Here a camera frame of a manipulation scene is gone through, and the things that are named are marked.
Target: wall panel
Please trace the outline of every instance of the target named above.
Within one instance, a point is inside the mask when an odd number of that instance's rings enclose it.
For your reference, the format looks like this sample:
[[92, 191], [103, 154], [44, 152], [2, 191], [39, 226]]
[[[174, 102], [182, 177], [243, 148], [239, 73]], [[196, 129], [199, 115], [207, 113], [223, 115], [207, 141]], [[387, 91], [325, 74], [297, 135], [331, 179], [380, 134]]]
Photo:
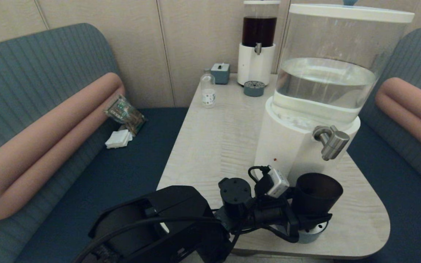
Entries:
[[0, 0], [0, 42], [45, 29], [33, 0]]
[[105, 35], [134, 106], [174, 106], [155, 0], [38, 2], [50, 28], [87, 22]]

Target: beverage dispenser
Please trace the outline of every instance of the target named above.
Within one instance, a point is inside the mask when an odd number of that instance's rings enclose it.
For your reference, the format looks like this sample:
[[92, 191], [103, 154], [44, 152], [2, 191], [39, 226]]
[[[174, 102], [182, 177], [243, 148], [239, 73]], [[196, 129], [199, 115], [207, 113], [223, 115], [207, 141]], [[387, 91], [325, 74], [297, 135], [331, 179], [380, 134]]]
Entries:
[[269, 84], [276, 45], [280, 1], [244, 1], [243, 37], [238, 53], [238, 83], [259, 81]]
[[289, 182], [330, 173], [360, 128], [358, 113], [413, 13], [292, 4], [276, 91], [266, 102], [255, 163]]

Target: white dispenser base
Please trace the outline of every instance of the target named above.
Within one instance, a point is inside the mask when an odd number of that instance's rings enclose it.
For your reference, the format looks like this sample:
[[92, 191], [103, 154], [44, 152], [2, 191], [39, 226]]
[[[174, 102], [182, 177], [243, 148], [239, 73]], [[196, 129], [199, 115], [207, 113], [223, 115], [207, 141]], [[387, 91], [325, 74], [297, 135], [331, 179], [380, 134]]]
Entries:
[[247, 81], [255, 80], [268, 85], [275, 51], [276, 44], [272, 44], [271, 47], [261, 48], [261, 53], [258, 55], [254, 51], [254, 47], [247, 47], [240, 43], [238, 52], [238, 83], [244, 85]]
[[272, 99], [266, 101], [254, 164], [271, 165], [282, 176], [287, 176], [291, 186], [295, 186], [298, 177], [305, 173], [330, 175], [360, 128], [360, 118], [357, 116], [350, 128], [341, 130], [349, 135], [349, 142], [334, 160], [325, 161], [321, 158], [323, 145], [314, 140], [313, 131], [280, 120], [272, 111]]

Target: dark liquid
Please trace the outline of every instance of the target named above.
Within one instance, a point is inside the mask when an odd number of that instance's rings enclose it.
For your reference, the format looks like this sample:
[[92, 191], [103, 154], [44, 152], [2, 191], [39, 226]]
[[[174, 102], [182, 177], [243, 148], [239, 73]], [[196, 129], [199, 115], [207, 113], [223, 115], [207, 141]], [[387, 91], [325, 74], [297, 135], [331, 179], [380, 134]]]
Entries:
[[244, 46], [254, 47], [262, 43], [262, 47], [270, 47], [274, 42], [277, 17], [245, 17], [243, 19]]

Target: spigot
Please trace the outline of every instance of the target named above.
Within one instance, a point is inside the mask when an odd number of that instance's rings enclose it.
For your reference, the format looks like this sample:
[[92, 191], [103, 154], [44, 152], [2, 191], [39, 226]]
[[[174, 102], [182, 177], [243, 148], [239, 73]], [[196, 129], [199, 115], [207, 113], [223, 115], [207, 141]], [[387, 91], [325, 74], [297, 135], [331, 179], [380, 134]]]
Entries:
[[262, 49], [262, 43], [256, 43], [256, 46], [254, 47], [254, 52], [256, 52], [257, 55], [261, 54]]
[[321, 150], [323, 160], [335, 159], [350, 140], [349, 135], [339, 131], [334, 125], [317, 126], [313, 130], [313, 137], [324, 146]]

